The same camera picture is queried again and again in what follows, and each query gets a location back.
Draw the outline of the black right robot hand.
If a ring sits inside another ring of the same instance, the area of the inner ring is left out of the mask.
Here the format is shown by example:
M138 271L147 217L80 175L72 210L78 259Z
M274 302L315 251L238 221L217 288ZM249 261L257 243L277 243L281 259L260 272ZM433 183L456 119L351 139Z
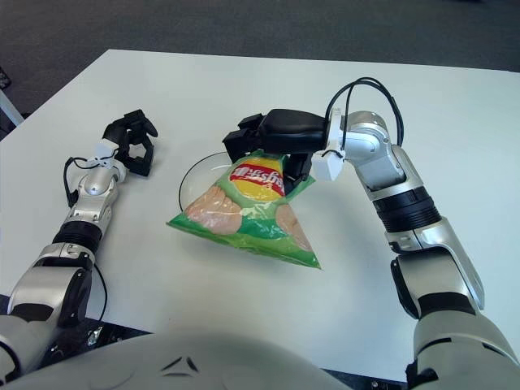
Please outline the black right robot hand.
M233 162L255 150L287 155L284 189L290 194L309 178L312 155L325 148L327 136L323 117L300 110L273 109L266 115L242 119L238 129L228 133L223 143Z

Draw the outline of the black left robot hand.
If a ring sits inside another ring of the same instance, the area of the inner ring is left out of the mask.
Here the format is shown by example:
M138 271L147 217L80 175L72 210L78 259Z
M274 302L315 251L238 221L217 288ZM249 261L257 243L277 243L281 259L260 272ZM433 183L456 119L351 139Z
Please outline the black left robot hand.
M158 131L142 110L127 113L123 118L110 123L103 133L107 139L118 146L115 159L120 161L131 173L147 177L154 160L154 145L150 137L157 137ZM142 145L145 148L143 157L131 157L131 145Z

